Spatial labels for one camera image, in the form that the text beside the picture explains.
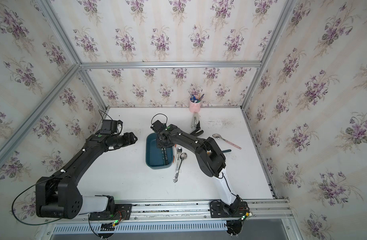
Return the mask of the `silver spoon teal handle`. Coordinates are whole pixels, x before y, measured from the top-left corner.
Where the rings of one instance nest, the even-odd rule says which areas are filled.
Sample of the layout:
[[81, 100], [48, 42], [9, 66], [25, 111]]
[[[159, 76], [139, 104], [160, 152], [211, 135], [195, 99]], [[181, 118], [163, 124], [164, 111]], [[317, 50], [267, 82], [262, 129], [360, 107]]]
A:
[[168, 164], [168, 157], [167, 157], [167, 153], [166, 153], [166, 148], [162, 148], [162, 157], [163, 157], [163, 164], [167, 165]]

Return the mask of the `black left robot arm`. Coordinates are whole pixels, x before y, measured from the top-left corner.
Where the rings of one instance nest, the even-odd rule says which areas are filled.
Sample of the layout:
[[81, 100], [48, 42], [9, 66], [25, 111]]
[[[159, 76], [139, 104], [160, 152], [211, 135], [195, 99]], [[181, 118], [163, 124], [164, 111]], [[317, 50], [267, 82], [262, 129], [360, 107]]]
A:
[[93, 134], [86, 139], [79, 152], [50, 177], [41, 177], [36, 183], [36, 215], [40, 218], [73, 219], [77, 215], [106, 211], [114, 204], [111, 196], [81, 195], [78, 183], [93, 162], [103, 153], [135, 144], [134, 133]]

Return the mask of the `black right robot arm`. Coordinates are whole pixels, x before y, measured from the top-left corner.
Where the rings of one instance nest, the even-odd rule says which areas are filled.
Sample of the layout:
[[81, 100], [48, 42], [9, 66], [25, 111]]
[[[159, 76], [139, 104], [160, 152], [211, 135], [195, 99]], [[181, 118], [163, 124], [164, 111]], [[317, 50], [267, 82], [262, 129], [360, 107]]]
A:
[[230, 209], [238, 208], [241, 198], [233, 191], [229, 183], [226, 157], [213, 138], [199, 138], [184, 132], [173, 124], [167, 126], [160, 121], [152, 123], [150, 128], [157, 135], [158, 148], [178, 145], [194, 153], [201, 171], [206, 176], [216, 179], [221, 202]]

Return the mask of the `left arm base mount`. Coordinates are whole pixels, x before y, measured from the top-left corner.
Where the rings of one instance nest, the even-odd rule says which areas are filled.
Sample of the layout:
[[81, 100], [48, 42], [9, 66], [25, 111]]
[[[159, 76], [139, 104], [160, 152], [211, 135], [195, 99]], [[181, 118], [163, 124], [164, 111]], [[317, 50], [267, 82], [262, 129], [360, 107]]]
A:
[[90, 221], [129, 220], [132, 204], [115, 204], [113, 208], [103, 212], [90, 213]]

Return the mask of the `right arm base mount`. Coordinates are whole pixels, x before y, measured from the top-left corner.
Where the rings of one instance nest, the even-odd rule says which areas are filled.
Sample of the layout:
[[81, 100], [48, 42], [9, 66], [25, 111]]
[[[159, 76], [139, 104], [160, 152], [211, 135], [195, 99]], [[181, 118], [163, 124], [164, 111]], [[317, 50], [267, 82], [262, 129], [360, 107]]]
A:
[[231, 205], [227, 205], [221, 200], [211, 201], [209, 204], [212, 218], [240, 218], [245, 219], [250, 214], [247, 202], [237, 197]]

